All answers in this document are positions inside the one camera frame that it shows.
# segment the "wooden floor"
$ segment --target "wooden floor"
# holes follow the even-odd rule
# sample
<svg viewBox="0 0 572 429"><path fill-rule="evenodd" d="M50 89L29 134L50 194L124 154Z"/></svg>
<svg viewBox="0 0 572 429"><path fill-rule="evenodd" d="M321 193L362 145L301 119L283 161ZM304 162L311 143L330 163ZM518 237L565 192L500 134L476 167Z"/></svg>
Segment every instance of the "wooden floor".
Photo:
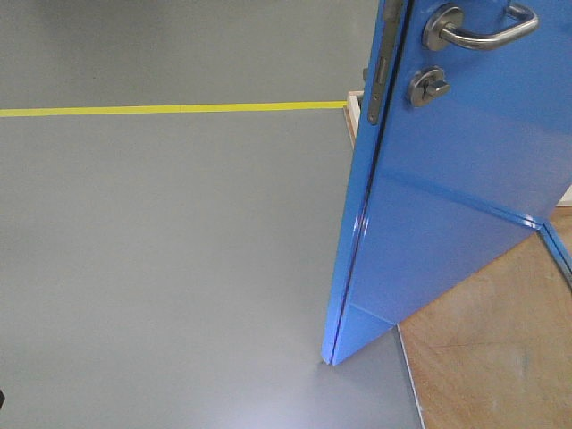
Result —
<svg viewBox="0 0 572 429"><path fill-rule="evenodd" d="M572 207L552 222L572 249ZM572 293L538 236L400 329L427 429L572 428Z"/></svg>

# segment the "thumb turn lock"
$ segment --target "thumb turn lock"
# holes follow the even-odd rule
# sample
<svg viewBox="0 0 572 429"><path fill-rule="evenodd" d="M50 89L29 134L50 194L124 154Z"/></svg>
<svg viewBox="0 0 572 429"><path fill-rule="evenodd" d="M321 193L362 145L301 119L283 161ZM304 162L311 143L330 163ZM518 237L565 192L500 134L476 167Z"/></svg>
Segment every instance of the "thumb turn lock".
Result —
<svg viewBox="0 0 572 429"><path fill-rule="evenodd" d="M414 107L421 107L450 91L442 68L433 66L418 71L409 83L408 98Z"/></svg>

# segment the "gray floor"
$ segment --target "gray floor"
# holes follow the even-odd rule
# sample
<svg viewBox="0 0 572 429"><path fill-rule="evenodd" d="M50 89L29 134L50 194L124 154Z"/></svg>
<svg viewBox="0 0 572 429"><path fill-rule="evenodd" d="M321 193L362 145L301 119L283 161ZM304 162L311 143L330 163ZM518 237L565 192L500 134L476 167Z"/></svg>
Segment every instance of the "gray floor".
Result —
<svg viewBox="0 0 572 429"><path fill-rule="evenodd" d="M376 0L0 0L0 108L345 99Z"/></svg>
<svg viewBox="0 0 572 429"><path fill-rule="evenodd" d="M4 118L0 139L0 427L419 427L394 332L319 357L341 112Z"/></svg>

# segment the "stainless steel door handle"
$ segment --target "stainless steel door handle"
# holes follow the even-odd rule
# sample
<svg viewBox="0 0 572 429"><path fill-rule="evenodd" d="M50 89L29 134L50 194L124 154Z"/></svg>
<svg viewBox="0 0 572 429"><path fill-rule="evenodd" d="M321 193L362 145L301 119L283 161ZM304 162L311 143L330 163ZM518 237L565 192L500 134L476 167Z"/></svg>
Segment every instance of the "stainless steel door handle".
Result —
<svg viewBox="0 0 572 429"><path fill-rule="evenodd" d="M490 51L514 42L532 33L540 25L536 13L522 4L511 4L507 15L518 23L492 34L479 34L462 29L465 14L454 3L441 6L425 25L423 44L432 51L440 51L449 43L464 47Z"/></svg>

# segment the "yellow tape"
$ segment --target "yellow tape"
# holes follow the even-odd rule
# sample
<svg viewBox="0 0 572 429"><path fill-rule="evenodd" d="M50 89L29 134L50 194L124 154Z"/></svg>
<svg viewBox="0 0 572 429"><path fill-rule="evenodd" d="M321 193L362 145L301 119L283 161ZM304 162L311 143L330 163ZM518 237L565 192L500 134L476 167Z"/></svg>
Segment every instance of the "yellow tape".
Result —
<svg viewBox="0 0 572 429"><path fill-rule="evenodd" d="M65 116L86 114L204 114L215 112L269 112L280 110L341 109L345 101L243 103L232 105L126 105L110 107L54 107L0 109L0 117Z"/></svg>

